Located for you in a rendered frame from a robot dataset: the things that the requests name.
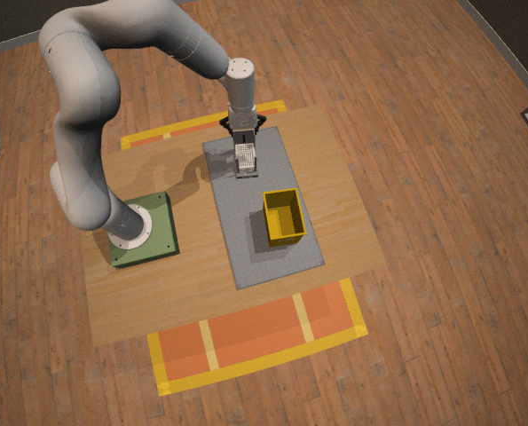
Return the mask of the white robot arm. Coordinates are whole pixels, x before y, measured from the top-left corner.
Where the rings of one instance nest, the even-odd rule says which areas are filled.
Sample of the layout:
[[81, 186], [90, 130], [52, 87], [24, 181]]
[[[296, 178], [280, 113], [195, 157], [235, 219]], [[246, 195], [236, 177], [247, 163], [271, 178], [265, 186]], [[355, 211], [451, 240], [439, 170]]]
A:
[[121, 87], [102, 51], [156, 47], [198, 75], [217, 79], [227, 91], [227, 105], [240, 114], [255, 104], [254, 65], [228, 59], [172, 0], [108, 0], [68, 8], [45, 22], [38, 45], [59, 94], [53, 121], [58, 160], [50, 169], [59, 204], [75, 228], [101, 228], [116, 247], [136, 249], [150, 237], [153, 220], [142, 206], [128, 208], [106, 184], [102, 130], [118, 113]]

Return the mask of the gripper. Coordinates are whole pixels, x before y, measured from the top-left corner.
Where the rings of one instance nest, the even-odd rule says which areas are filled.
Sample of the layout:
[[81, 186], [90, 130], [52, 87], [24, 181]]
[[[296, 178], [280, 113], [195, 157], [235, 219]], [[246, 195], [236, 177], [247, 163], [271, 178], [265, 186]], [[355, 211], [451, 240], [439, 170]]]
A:
[[224, 128], [228, 129], [229, 134], [231, 134], [233, 137], [232, 130], [244, 130], [253, 128], [255, 128], [256, 135], [259, 127], [263, 125], [265, 121], [266, 116], [257, 114], [256, 105], [254, 105], [254, 107], [249, 112], [244, 114], [234, 112], [229, 106], [228, 116], [220, 120], [219, 124], [222, 125]]

